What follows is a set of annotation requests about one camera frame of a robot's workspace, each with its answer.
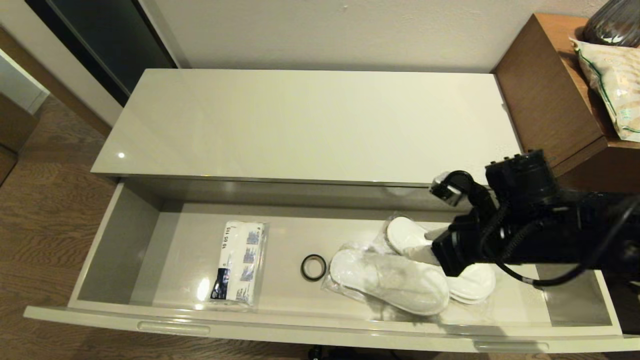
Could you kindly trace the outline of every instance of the pillow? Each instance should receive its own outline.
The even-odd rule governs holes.
[[[640,49],[571,41],[620,138],[640,142]]]

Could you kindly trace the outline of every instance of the open drawer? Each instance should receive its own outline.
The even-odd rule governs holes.
[[[271,194],[285,186],[290,194],[301,194],[300,204],[312,206],[303,207],[293,197],[287,206],[278,197],[261,198],[260,187],[265,186]],[[406,209],[427,228],[445,226],[457,213],[440,211],[429,202],[412,206],[393,200],[406,198],[399,195],[401,189],[356,186],[336,197],[339,186],[309,186],[126,179],[117,186],[68,307],[30,306],[25,316],[130,331],[353,347],[454,352],[640,349],[638,338],[621,333],[597,271],[545,291],[497,273],[496,290],[485,304],[452,301],[438,316],[404,320],[384,320],[367,304],[324,291],[321,282],[302,278],[302,259],[320,254],[329,260],[346,241],[373,239],[392,213],[384,208]],[[358,203],[368,206],[339,206],[349,197],[359,197]],[[327,199],[338,206],[327,207]],[[254,311],[219,311],[207,301],[229,220],[270,226]],[[550,277],[561,270],[531,265],[518,271]]]

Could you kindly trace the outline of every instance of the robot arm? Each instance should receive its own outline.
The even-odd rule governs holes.
[[[516,279],[560,285],[589,268],[606,268],[640,279],[640,196],[560,190],[542,151],[493,162],[489,191],[464,171],[434,180],[431,192],[452,206],[467,196],[473,209],[458,216],[431,250],[448,276],[472,263],[495,263]],[[575,263],[548,280],[523,277],[506,264]]]

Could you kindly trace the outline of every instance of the wooden side table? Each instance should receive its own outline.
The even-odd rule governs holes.
[[[569,41],[586,22],[534,14],[495,73],[522,147],[543,149],[562,186],[640,192],[640,143],[620,140]]]

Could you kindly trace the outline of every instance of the drawer handle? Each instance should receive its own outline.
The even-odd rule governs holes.
[[[474,341],[476,349],[482,352],[546,352],[549,344],[536,342],[498,342],[498,341]]]
[[[138,330],[158,332],[160,334],[206,336],[211,329],[208,326],[188,325],[173,322],[139,322]]]

